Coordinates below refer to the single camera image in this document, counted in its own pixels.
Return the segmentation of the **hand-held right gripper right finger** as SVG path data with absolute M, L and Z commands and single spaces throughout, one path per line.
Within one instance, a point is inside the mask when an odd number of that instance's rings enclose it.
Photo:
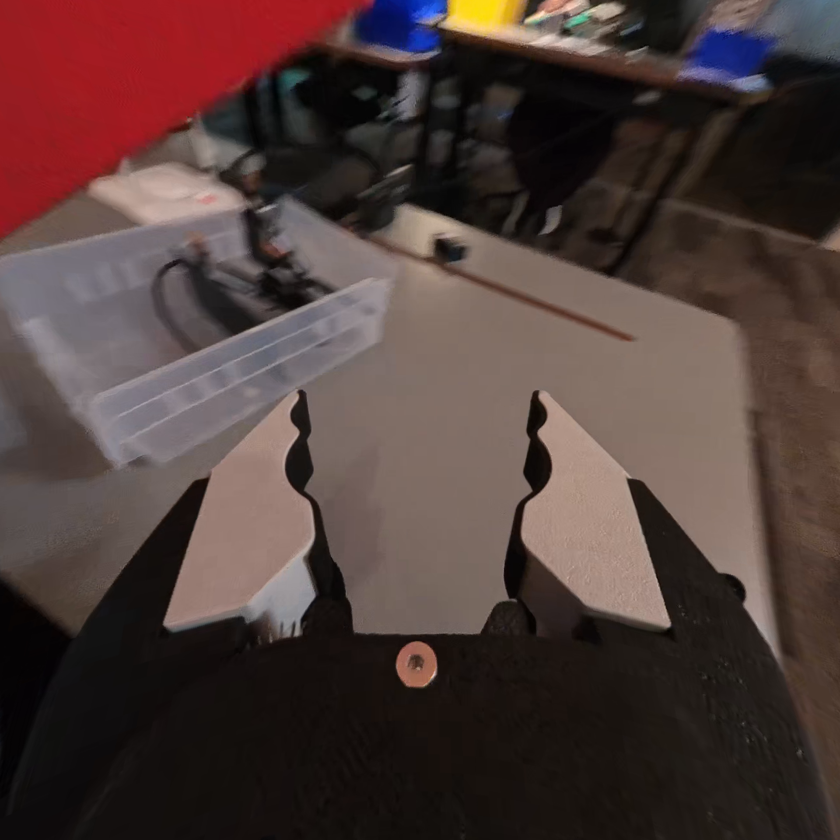
M 546 391 L 532 394 L 523 474 L 505 560 L 508 595 L 540 636 L 588 620 L 662 634 L 671 619 L 617 460 Z

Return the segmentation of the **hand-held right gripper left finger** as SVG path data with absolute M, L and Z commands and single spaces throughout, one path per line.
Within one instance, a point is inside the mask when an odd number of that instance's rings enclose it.
M 243 619 L 259 636 L 300 636 L 318 598 L 345 597 L 313 474 L 307 395 L 291 392 L 213 469 L 164 628 Z

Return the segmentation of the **clear plastic organiser box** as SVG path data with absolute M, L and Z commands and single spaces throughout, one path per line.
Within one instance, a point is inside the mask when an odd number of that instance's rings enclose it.
M 291 199 L 266 210 L 279 247 L 336 293 L 230 337 L 185 273 L 165 281 L 187 353 L 154 314 L 156 271 L 194 246 L 247 258 L 241 213 L 131 227 L 2 257 L 2 305 L 29 355 L 103 457 L 163 464 L 382 338 L 394 258 Z

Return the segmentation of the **white flat tray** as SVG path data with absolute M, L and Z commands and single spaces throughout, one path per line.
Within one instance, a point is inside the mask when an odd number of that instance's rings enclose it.
M 87 194 L 141 225 L 238 213 L 245 207 L 233 187 L 177 162 L 99 177 L 88 185 Z

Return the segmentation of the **red plastic bin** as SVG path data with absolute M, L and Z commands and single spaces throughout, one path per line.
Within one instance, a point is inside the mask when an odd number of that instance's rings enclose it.
M 2 237 L 369 4 L 2 1 Z

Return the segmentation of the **wooden desk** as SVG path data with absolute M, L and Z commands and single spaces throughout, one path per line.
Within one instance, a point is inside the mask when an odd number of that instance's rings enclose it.
M 455 186 L 459 183 L 459 153 L 467 135 L 469 106 L 484 95 L 489 84 L 502 77 L 530 91 L 549 89 L 551 82 L 557 88 L 572 88 L 574 79 L 569 78 L 570 74 L 619 85 L 621 96 L 602 97 L 605 116 L 625 118 L 644 110 L 643 105 L 631 103 L 631 93 L 658 93 L 674 100 L 673 108 L 666 114 L 663 139 L 667 141 L 683 130 L 682 144 L 640 211 L 635 228 L 621 242 L 612 263 L 603 269 L 609 277 L 616 277 L 634 255 L 665 199 L 689 189 L 737 121 L 778 93 L 762 77 L 753 78 L 753 88 L 747 85 L 749 77 L 732 83 L 690 77 L 675 58 L 633 58 L 626 50 L 597 45 L 584 38 L 576 39 L 576 45 L 563 46 L 559 36 L 529 33 L 520 25 L 478 26 L 446 16 L 433 27 L 442 37 L 443 48 L 430 70 L 430 81 L 442 79 L 448 67 L 458 82 L 453 138 L 438 184 L 445 192 L 444 204 L 450 208 L 460 208 L 464 202 L 455 197 Z
M 440 209 L 453 192 L 446 164 L 433 162 L 434 95 L 444 78 L 439 49 L 412 53 L 365 44 L 348 24 L 317 40 L 323 61 L 320 121 L 342 152 L 367 164 L 373 182 L 401 165 L 412 168 L 411 201 Z

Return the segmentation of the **blue plastic bin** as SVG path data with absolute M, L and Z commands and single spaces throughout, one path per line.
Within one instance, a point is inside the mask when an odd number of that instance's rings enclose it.
M 709 28 L 689 48 L 677 78 L 741 89 L 761 78 L 776 38 L 752 29 Z
M 427 53 L 439 48 L 440 37 L 424 22 L 447 11 L 447 1 L 374 1 L 356 18 L 354 33 L 365 44 Z

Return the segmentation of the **yellow plastic bin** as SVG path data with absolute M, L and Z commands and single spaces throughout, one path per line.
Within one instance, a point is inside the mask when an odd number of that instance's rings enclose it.
M 518 25 L 529 1 L 447 1 L 447 22 L 478 28 Z

